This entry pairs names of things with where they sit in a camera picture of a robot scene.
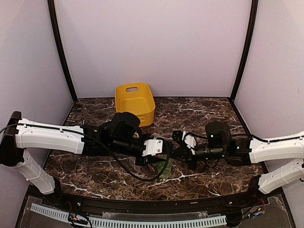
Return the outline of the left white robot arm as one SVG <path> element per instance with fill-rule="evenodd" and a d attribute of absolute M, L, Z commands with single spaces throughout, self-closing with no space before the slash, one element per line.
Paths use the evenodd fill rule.
<path fill-rule="evenodd" d="M 48 195 L 57 207 L 67 203 L 60 182 L 47 174 L 31 157 L 28 148 L 59 150 L 84 156 L 109 156 L 113 152 L 132 156 L 140 165 L 158 162 L 165 152 L 164 141 L 143 134 L 140 120 L 134 114 L 116 113 L 100 125 L 59 126 L 36 123 L 13 112 L 8 125 L 1 130 L 0 163 L 17 169 L 38 190 Z"/>

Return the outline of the clear zip top bag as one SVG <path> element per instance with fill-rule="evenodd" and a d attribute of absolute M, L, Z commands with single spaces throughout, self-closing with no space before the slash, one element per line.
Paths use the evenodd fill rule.
<path fill-rule="evenodd" d="M 169 158 L 168 164 L 165 166 L 166 164 L 166 160 L 167 160 L 167 156 L 166 155 L 157 155 L 158 157 L 161 158 L 161 162 L 158 163 L 154 163 L 152 164 L 153 166 L 155 166 L 157 168 L 158 174 L 159 175 L 161 173 L 161 175 L 159 176 L 160 179 L 167 179 L 171 176 L 172 174 L 172 164 L 173 164 L 173 159 Z M 136 166 L 135 165 L 135 161 L 134 161 L 134 168 L 133 168 L 138 174 L 142 174 L 145 175 L 141 172 L 140 170 L 140 166 Z"/>

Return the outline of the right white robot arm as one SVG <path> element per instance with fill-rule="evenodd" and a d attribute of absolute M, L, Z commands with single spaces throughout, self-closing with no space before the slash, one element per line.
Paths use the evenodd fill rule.
<path fill-rule="evenodd" d="M 266 174 L 258 175 L 250 180 L 247 192 L 242 201 L 253 206 L 261 198 L 261 194 L 269 194 L 273 190 L 287 185 L 297 179 L 304 179 L 304 133 L 262 139 L 254 135 L 236 134 L 236 139 L 223 122 L 211 122 L 205 127 L 207 144 L 198 144 L 198 135 L 182 131 L 174 131 L 173 140 L 179 147 L 173 152 L 176 159 L 186 163 L 191 170 L 196 169 L 198 162 L 207 164 L 224 159 L 232 166 L 249 166 L 252 164 L 291 159 L 288 164 Z"/>

